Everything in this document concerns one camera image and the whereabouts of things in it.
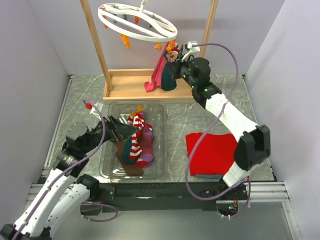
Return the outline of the dark teal santa sock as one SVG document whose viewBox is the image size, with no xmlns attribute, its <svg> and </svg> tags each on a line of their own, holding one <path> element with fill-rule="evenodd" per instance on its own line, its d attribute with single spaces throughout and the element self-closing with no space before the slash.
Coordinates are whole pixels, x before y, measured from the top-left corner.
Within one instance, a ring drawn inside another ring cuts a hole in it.
<svg viewBox="0 0 320 240">
<path fill-rule="evenodd" d="M 132 149 L 132 141 L 127 140 L 122 150 L 121 160 L 126 164 L 133 165 L 136 162 L 136 157 L 133 157 L 133 160 L 130 159 L 131 149 Z"/>
<path fill-rule="evenodd" d="M 172 73 L 169 68 L 171 63 L 174 63 L 177 59 L 183 56 L 183 45 L 174 43 L 174 48 L 169 53 L 167 50 L 164 52 L 163 57 L 165 59 L 165 65 L 161 74 L 161 89 L 168 92 L 177 87 L 177 82 L 172 78 Z"/>
</svg>

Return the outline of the brown sock with striped cuff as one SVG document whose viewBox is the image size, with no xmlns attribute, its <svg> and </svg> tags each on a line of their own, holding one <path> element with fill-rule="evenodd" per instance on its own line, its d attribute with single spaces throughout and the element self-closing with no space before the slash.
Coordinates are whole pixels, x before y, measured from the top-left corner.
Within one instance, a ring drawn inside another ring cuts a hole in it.
<svg viewBox="0 0 320 240">
<path fill-rule="evenodd" d="M 118 141 L 115 146 L 116 146 L 116 152 L 115 156 L 117 157 L 117 160 L 121 164 L 122 168 L 124 169 L 124 172 L 126 173 L 127 176 L 131 177 L 140 177 L 144 175 L 144 170 L 142 167 L 136 166 L 134 164 L 130 163 L 125 163 L 122 159 L 122 153 L 125 147 L 125 142 Z"/>
</svg>

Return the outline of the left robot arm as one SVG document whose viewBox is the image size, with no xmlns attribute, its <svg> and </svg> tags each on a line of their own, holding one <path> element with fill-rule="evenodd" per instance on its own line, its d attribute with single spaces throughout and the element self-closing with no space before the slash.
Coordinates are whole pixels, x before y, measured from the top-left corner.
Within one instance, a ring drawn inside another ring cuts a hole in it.
<svg viewBox="0 0 320 240">
<path fill-rule="evenodd" d="M 0 235 L 6 240 L 52 239 L 76 208 L 100 195 L 100 182 L 90 175 L 80 175 L 89 161 L 87 153 L 95 153 L 107 141 L 124 142 L 138 131 L 138 127 L 111 115 L 103 117 L 93 129 L 83 122 L 72 124 L 42 188 L 15 223 L 4 225 Z"/>
</svg>

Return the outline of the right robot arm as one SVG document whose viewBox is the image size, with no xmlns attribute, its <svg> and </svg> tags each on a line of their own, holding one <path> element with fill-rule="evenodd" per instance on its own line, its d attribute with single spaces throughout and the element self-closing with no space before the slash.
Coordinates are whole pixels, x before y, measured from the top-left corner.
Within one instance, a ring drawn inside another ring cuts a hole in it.
<svg viewBox="0 0 320 240">
<path fill-rule="evenodd" d="M 176 60 L 168 64 L 173 79 L 183 79 L 190 87 L 193 99 L 216 116 L 234 136 L 237 146 L 233 154 L 234 163 L 222 177 L 219 193 L 230 200 L 237 194 L 237 184 L 249 175 L 271 154 L 270 129 L 242 114 L 210 81 L 209 61 L 202 57 Z"/>
</svg>

